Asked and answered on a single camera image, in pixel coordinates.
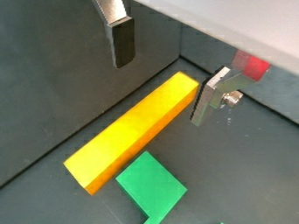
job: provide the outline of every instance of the green block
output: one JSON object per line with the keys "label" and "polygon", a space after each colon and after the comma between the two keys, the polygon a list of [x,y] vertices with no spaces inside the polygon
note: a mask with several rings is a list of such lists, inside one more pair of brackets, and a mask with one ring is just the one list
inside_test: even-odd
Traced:
{"label": "green block", "polygon": [[148,216],[144,224],[160,223],[187,192],[148,152],[126,168],[116,181]]}

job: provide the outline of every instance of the metal bracket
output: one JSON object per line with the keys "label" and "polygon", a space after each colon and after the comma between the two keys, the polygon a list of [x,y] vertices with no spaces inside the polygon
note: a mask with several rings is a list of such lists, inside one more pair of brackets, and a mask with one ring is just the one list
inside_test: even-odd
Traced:
{"label": "metal bracket", "polygon": [[92,0],[92,2],[106,23],[114,65],[120,68],[136,56],[135,20],[127,15],[122,0]]}
{"label": "metal bracket", "polygon": [[214,109],[224,104],[234,107],[243,96],[236,90],[255,82],[236,68],[223,67],[203,86],[200,99],[191,115],[191,122],[199,126]]}

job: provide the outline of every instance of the yellow block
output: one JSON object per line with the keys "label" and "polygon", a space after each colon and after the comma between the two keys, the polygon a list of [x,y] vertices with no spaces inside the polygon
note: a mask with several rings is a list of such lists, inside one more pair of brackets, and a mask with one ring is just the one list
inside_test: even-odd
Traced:
{"label": "yellow block", "polygon": [[67,159],[64,165],[90,194],[188,106],[198,87],[198,81],[176,73]]}

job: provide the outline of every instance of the bolt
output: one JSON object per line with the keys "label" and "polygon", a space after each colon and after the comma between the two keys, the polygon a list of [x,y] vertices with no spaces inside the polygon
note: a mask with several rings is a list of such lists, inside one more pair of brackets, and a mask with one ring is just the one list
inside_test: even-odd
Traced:
{"label": "bolt", "polygon": [[230,105],[231,107],[235,107],[239,104],[242,96],[243,94],[239,91],[232,91],[223,95],[222,102]]}

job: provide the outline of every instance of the red object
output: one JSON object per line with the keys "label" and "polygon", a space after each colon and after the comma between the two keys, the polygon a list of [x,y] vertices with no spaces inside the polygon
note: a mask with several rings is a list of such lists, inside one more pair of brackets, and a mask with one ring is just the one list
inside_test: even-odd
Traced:
{"label": "red object", "polygon": [[243,71],[252,80],[259,81],[270,68],[270,63],[248,53],[238,50],[231,65]]}

